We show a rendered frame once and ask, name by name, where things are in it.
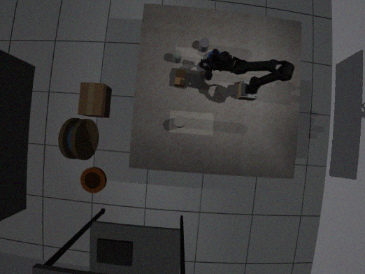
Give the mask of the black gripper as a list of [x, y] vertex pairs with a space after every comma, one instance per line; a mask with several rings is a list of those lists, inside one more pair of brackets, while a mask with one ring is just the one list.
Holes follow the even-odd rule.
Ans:
[[[216, 55], [218, 55], [219, 56], [219, 52], [218, 52], [218, 50], [217, 49], [214, 49], [213, 50], [213, 54], [216, 54]], [[205, 59], [205, 60], [202, 60], [201, 62], [203, 62], [203, 63], [210, 63], [210, 62], [208, 62], [208, 60], [209, 60], [209, 58], [207, 58], [207, 59]], [[212, 66], [210, 66], [210, 67], [208, 67], [208, 65], [206, 65], [206, 66], [202, 66], [202, 65], [200, 65], [200, 67], [202, 68], [202, 69], [204, 69], [206, 72], [205, 72], [205, 77], [206, 77], [206, 79], [207, 80], [210, 80], [211, 78], [212, 78], [212, 76], [213, 76], [213, 74], [212, 74], [212, 70], [219, 70], [219, 71], [222, 71], [222, 64], [221, 64], [221, 61], [219, 62], [219, 64], [217, 65], [217, 66], [215, 66], [215, 67], [212, 67]]]

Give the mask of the french press with black knob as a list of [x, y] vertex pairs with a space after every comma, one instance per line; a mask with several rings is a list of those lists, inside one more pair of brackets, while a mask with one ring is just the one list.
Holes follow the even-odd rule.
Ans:
[[202, 69], [201, 67], [200, 67], [200, 65], [202, 65], [202, 66], [206, 66], [206, 63], [203, 63], [203, 62], [199, 62], [198, 64], [197, 64], [197, 66], [196, 66], [196, 68], [197, 68], [197, 70], [198, 70], [198, 73], [199, 73], [199, 79], [200, 80], [206, 80], [206, 77], [205, 77], [205, 70], [204, 69]]

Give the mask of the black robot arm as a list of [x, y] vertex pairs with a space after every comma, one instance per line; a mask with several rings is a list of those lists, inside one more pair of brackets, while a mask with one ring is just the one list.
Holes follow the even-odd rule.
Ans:
[[[247, 94], [256, 94], [259, 87], [261, 85], [265, 85], [267, 83], [281, 80], [287, 81], [291, 80], [294, 65], [287, 61], [277, 61], [272, 59], [271, 61], [262, 61], [262, 62], [247, 62], [245, 60], [241, 60], [237, 57], [233, 57], [229, 55], [227, 51], [221, 52], [220, 55], [210, 54], [208, 62], [210, 62], [210, 66], [215, 67], [221, 61], [222, 70], [230, 71], [231, 73], [244, 74], [248, 71], [269, 71], [271, 72], [268, 75], [264, 75], [260, 78], [253, 77], [250, 79], [249, 85], [246, 85], [245, 92]], [[235, 62], [236, 61], [236, 62]], [[235, 63], [235, 64], [234, 64]], [[276, 70], [276, 65], [281, 64], [282, 66]]]

